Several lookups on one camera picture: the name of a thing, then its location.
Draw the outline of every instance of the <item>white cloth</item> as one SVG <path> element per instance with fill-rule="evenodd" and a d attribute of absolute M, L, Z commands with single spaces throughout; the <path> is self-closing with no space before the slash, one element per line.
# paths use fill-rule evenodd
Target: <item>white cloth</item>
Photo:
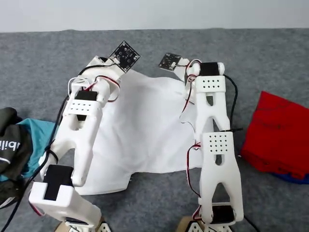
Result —
<path fill-rule="evenodd" d="M 77 191 L 83 195 L 121 191 L 135 172 L 185 170 L 194 131 L 179 119 L 183 92 L 179 80 L 135 71 L 125 74 L 118 100 L 103 109 L 87 181 Z M 181 120 L 194 122 L 195 115 L 195 107 L 188 104 Z M 201 164 L 201 152 L 192 150 L 190 167 Z"/>

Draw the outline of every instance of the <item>wire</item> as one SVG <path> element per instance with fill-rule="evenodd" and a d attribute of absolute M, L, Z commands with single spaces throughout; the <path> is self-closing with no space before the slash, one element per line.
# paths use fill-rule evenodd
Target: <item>wire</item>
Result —
<path fill-rule="evenodd" d="M 189 172 L 189 169 L 190 169 L 190 165 L 189 165 L 189 159 L 190 159 L 190 150 L 193 148 L 193 147 L 201 147 L 201 145 L 199 143 L 197 144 L 194 144 L 192 145 L 189 150 L 187 151 L 187 168 L 186 168 L 186 174 L 187 174 L 187 181 L 188 181 L 188 185 L 190 186 L 191 190 L 198 196 L 198 197 L 201 197 L 200 194 L 195 191 L 191 185 L 191 181 L 190 181 L 190 172 Z"/>
<path fill-rule="evenodd" d="M 193 59 L 193 60 L 191 60 L 191 61 L 187 64 L 187 66 L 185 67 L 185 74 L 188 75 L 188 76 L 189 76 L 189 74 L 188 74 L 188 68 L 193 64 L 193 62 L 198 62 L 199 64 L 202 63 L 202 61 L 199 60 L 199 59 Z"/>
<path fill-rule="evenodd" d="M 20 206 L 20 203 L 21 203 L 21 201 L 22 201 L 22 199 L 23 199 L 23 197 L 24 197 L 24 195 L 25 195 L 25 192 L 26 192 L 28 186 L 29 186 L 30 183 L 34 180 L 34 178 L 36 177 L 36 175 L 40 173 L 41 169 L 44 167 L 44 165 L 45 165 L 45 164 L 47 163 L 47 161 L 48 161 L 48 157 L 49 157 L 50 151 L 49 151 L 49 149 L 47 149 L 47 148 L 49 148 L 50 145 L 53 143 L 54 135 L 55 135 L 55 132 L 56 132 L 56 130 L 57 130 L 58 123 L 60 122 L 61 113 L 62 113 L 62 110 L 63 110 L 64 105 L 65 105 L 65 103 L 66 103 L 66 101 L 67 101 L 68 98 L 69 98 L 69 96 L 66 96 L 66 97 L 64 98 L 64 100 L 63 100 L 63 102 L 62 102 L 62 104 L 61 104 L 61 107 L 60 107 L 60 109 L 59 109 L 59 112 L 58 112 L 58 115 L 57 115 L 57 119 L 56 119 L 54 128 L 53 128 L 53 130 L 52 130 L 52 133 L 51 133 L 51 136 L 50 136 L 50 139 L 49 139 L 49 143 L 48 143 L 48 145 L 47 145 L 47 147 L 46 147 L 46 149 L 45 149 L 45 150 L 46 150 L 45 159 L 44 159 L 43 163 L 34 171 L 33 175 L 32 175 L 32 176 L 28 179 L 28 181 L 26 182 L 26 184 L 25 184 L 25 186 L 24 186 L 24 189 L 23 189 L 23 190 L 21 191 L 21 193 L 20 193 L 20 198 L 19 198 L 18 201 L 16 202 L 16 205 L 15 205 L 15 207 L 14 207 L 14 209 L 13 209 L 11 215 L 9 216 L 8 220 L 6 221 L 4 227 L 2 228 L 1 232 L 4 232 L 4 231 L 8 228 L 8 226 L 10 225 L 10 223 L 11 223 L 13 217 L 15 216 L 15 214 L 16 214 L 16 212 L 17 212 L 19 206 Z"/>
<path fill-rule="evenodd" d="M 235 105 L 236 105 L 237 97 L 238 97 L 238 88 L 237 88 L 237 85 L 235 84 L 235 82 L 233 81 L 233 79 L 231 77 L 229 77 L 228 75 L 225 75 L 225 74 L 224 74 L 224 76 L 226 77 L 226 79 L 228 79 L 232 83 L 232 85 L 235 88 L 235 95 L 234 95 L 234 100 L 233 100 L 233 104 L 232 104 L 232 108 L 231 108 L 231 114 L 230 114 L 230 129 L 232 129 L 233 128 L 233 114 L 234 114 Z"/>
<path fill-rule="evenodd" d="M 70 226 L 70 227 L 71 227 L 71 229 L 73 229 L 73 230 L 75 230 L 77 232 L 80 232 L 77 228 L 74 228 L 73 226 Z"/>
<path fill-rule="evenodd" d="M 194 221 L 199 221 L 202 220 L 201 217 L 196 218 L 196 216 L 198 215 L 199 211 L 201 210 L 201 205 L 198 206 L 198 208 L 194 211 L 193 215 L 192 215 L 192 219 Z"/>
<path fill-rule="evenodd" d="M 212 231 L 215 231 L 215 232 L 217 232 L 215 229 L 213 229 L 213 228 L 211 228 L 211 227 L 208 227 L 209 229 L 211 229 Z"/>
<path fill-rule="evenodd" d="M 191 97 L 191 92 L 192 92 L 192 82 L 190 83 L 190 90 L 189 90 L 189 94 L 188 94 L 188 98 L 184 104 L 184 107 L 183 107 L 183 110 L 182 110 L 182 113 L 184 112 L 184 110 L 186 109 L 189 101 L 190 101 L 190 97 Z"/>
<path fill-rule="evenodd" d="M 88 86 L 90 86 L 89 80 L 87 80 L 87 79 L 85 79 L 85 78 L 82 78 L 82 77 L 73 77 L 73 78 L 71 78 L 71 79 L 68 81 L 68 95 L 71 94 L 71 85 L 70 85 L 70 83 L 71 83 L 72 80 L 76 80 L 76 79 L 83 80 L 83 81 L 85 81 L 85 82 L 88 83 Z"/>
<path fill-rule="evenodd" d="M 246 215 L 244 215 L 243 217 L 244 217 L 244 218 L 246 219 L 246 221 L 256 230 L 256 232 L 261 232 L 260 229 L 259 229 L 251 220 L 249 220 L 249 218 L 247 218 Z"/>
<path fill-rule="evenodd" d="M 92 86 L 94 86 L 98 82 L 98 78 L 99 77 L 104 78 L 108 82 L 111 82 L 112 84 L 116 85 L 117 88 L 118 88 L 118 93 L 120 92 L 120 85 L 119 85 L 119 83 L 116 82 L 115 80 L 113 80 L 112 78 L 110 78 L 108 76 L 104 76 L 104 75 L 96 76 L 94 83 L 91 86 L 89 86 L 88 88 L 86 88 L 85 90 L 90 90 L 92 88 Z M 118 97 L 119 97 L 119 94 L 117 95 L 117 97 L 115 99 L 109 100 L 108 102 L 114 102 L 114 101 L 116 101 L 118 99 Z"/>
<path fill-rule="evenodd" d="M 29 203 L 30 207 L 32 208 L 32 210 L 33 210 L 38 216 L 40 216 L 40 217 L 45 216 L 46 213 L 45 213 L 45 212 L 42 213 L 36 206 L 34 206 L 33 204 L 31 204 L 31 202 L 29 201 L 29 199 L 28 199 L 28 203 Z"/>
<path fill-rule="evenodd" d="M 85 67 L 83 70 L 81 70 L 80 72 L 79 72 L 79 76 L 80 75 L 82 75 L 86 70 L 88 70 L 88 69 L 93 69 L 93 68 L 105 68 L 105 67 L 110 67 L 110 66 L 113 66 L 113 65 L 115 65 L 115 63 L 112 63 L 112 64 L 110 64 L 110 65 L 106 65 L 106 64 L 97 64 L 97 65 L 91 65 L 91 66 L 87 66 L 87 67 Z"/>

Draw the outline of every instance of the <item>wooden base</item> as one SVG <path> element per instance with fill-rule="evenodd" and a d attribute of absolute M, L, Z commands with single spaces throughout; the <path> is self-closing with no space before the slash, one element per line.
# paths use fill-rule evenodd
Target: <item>wooden base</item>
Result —
<path fill-rule="evenodd" d="M 191 232 L 192 230 L 189 231 L 189 228 L 190 228 L 192 223 L 198 223 L 198 226 L 201 229 L 200 231 L 204 231 L 204 226 L 201 223 L 192 220 L 191 216 L 185 216 L 180 221 L 176 232 Z"/>

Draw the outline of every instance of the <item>white 3d-printed robot arm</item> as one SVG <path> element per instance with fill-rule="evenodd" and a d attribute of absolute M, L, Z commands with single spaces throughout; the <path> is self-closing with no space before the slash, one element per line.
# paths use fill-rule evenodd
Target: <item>white 3d-printed robot arm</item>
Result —
<path fill-rule="evenodd" d="M 233 132 L 226 113 L 225 67 L 222 63 L 201 63 L 200 60 L 193 63 L 171 53 L 163 57 L 159 67 L 174 72 L 185 82 L 184 97 L 196 106 L 195 141 L 200 144 L 203 153 L 198 203 L 205 231 L 213 231 L 209 226 L 217 232 L 230 231 L 228 225 L 243 219 L 243 205 Z M 208 96 L 212 97 L 212 105 L 207 100 Z M 218 132 L 213 132 L 213 120 Z M 225 187 L 230 202 L 212 202 L 220 183 Z"/>
<path fill-rule="evenodd" d="M 108 231 L 103 229 L 106 225 L 100 224 L 100 209 L 83 199 L 74 187 L 81 187 L 86 182 L 102 108 L 117 99 L 120 76 L 139 57 L 126 42 L 122 42 L 109 59 L 103 61 L 94 57 L 71 85 L 70 97 L 50 150 L 61 159 L 70 149 L 75 149 L 74 168 L 56 165 L 55 157 L 49 155 L 41 169 L 43 182 L 34 182 L 29 196 L 31 204 L 76 228 L 70 231 Z"/>

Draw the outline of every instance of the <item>red cloth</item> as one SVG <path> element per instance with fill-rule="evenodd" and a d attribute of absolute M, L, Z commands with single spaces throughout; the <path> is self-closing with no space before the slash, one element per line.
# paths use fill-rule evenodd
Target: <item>red cloth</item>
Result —
<path fill-rule="evenodd" d="M 263 91 L 241 155 L 262 172 L 304 178 L 309 173 L 309 109 Z"/>

